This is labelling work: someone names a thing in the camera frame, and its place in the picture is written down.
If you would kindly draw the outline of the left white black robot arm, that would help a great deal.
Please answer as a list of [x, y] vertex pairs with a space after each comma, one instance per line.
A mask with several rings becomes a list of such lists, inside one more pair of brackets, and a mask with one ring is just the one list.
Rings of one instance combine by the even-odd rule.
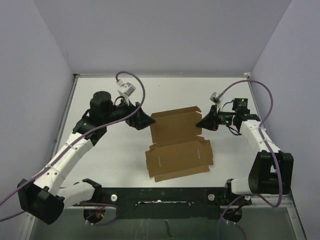
[[77, 122], [59, 152], [34, 180], [28, 182], [23, 179], [18, 184], [21, 209], [50, 225], [68, 207], [97, 205], [103, 198], [99, 183], [89, 178], [70, 187], [62, 187], [62, 183], [79, 160], [104, 136], [107, 127], [121, 121], [138, 131], [156, 122], [141, 109], [139, 102], [132, 104], [123, 99], [116, 105], [109, 92], [94, 93], [89, 109]]

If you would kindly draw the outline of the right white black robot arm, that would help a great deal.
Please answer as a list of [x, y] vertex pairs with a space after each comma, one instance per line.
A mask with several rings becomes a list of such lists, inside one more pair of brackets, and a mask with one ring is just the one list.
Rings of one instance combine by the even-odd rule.
[[291, 191], [294, 158], [283, 152], [260, 126], [260, 118], [250, 113], [247, 98], [235, 98], [232, 111], [221, 111], [218, 105], [211, 106], [208, 114], [196, 126], [217, 131], [220, 125], [229, 129], [234, 126], [238, 135], [246, 138], [255, 159], [248, 177], [229, 179], [222, 192], [223, 200], [232, 205], [241, 195], [287, 195]]

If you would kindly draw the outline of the brown cardboard box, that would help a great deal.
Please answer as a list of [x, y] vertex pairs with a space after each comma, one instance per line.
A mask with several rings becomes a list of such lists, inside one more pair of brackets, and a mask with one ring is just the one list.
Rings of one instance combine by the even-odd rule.
[[155, 112], [151, 117], [152, 145], [145, 152], [150, 178], [162, 182], [210, 171], [214, 155], [211, 141], [196, 127], [202, 119], [199, 107]]

